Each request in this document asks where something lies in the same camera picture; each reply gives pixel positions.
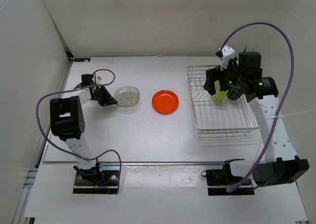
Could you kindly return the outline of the smoky grey glass plate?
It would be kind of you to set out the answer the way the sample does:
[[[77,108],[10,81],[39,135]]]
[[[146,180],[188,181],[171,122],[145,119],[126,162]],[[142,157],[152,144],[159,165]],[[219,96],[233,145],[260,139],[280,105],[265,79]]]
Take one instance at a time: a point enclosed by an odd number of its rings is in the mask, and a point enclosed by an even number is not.
[[[116,90],[114,99],[119,107],[132,107],[136,105],[140,98],[140,92],[136,87],[124,86]]]

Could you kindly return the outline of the lime green plastic plate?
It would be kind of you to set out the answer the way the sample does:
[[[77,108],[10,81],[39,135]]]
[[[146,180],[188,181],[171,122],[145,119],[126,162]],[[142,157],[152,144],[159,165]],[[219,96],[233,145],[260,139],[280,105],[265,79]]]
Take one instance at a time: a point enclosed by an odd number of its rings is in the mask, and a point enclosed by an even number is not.
[[[221,101],[221,100],[223,100],[226,97],[228,91],[227,90],[226,91],[220,91],[219,81],[216,81],[214,83],[214,85],[215,85],[215,94],[211,95],[212,100],[214,100],[214,101]]]

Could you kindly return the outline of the black plastic plate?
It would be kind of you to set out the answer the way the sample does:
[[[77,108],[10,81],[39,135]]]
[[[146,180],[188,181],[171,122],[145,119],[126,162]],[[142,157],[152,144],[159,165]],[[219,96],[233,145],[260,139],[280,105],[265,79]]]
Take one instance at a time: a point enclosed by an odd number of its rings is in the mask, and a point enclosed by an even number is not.
[[[240,86],[229,86],[228,92],[226,94],[227,99],[229,100],[237,100],[242,96]]]

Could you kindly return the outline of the orange plastic plate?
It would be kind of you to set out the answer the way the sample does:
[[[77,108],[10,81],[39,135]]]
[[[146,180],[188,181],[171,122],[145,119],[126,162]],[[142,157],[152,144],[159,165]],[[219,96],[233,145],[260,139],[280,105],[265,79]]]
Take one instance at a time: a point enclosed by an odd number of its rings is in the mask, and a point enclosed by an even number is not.
[[[170,90],[160,90],[152,97],[153,109],[163,115],[175,112],[179,105],[179,98],[176,93]]]

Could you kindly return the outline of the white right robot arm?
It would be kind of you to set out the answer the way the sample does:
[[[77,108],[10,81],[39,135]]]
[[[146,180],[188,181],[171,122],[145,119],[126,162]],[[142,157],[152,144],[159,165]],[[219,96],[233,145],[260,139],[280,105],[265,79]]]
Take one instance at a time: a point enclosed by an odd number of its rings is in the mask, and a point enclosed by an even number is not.
[[[277,85],[272,77],[263,77],[261,54],[241,52],[238,57],[229,47],[216,52],[221,64],[206,71],[203,86],[210,95],[227,92],[230,100],[242,95],[247,99],[259,125],[264,147],[257,161],[242,177],[252,179],[258,187],[293,183],[309,168],[307,159],[299,158],[280,116],[284,102],[278,97]]]

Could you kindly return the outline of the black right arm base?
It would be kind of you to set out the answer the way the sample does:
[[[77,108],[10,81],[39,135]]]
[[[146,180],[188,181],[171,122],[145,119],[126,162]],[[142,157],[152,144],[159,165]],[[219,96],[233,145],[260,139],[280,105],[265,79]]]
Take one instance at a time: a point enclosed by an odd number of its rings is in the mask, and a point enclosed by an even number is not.
[[[245,196],[254,195],[254,187],[252,181],[248,179],[237,190],[228,193],[226,189],[238,182],[243,177],[232,176],[231,172],[225,172],[222,170],[204,170],[200,173],[202,178],[206,178],[208,196]]]

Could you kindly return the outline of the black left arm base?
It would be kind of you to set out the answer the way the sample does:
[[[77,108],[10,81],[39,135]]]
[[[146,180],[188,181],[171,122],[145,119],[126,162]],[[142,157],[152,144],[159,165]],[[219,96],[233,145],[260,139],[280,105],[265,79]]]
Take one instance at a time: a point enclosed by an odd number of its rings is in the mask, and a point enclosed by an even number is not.
[[[102,170],[91,175],[76,171],[73,194],[118,194],[119,179],[119,170]]]

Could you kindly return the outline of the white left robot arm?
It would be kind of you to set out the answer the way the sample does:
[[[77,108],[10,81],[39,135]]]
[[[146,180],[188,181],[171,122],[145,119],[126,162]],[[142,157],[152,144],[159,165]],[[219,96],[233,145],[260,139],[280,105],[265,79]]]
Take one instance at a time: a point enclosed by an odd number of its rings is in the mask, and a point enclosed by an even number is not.
[[[106,107],[116,105],[118,101],[101,85],[100,78],[94,73],[83,74],[80,86],[84,89],[71,92],[65,98],[50,100],[51,131],[76,154],[77,170],[88,170],[87,180],[99,184],[104,173],[98,169],[98,160],[83,137],[85,120],[82,106],[88,101],[96,101]]]

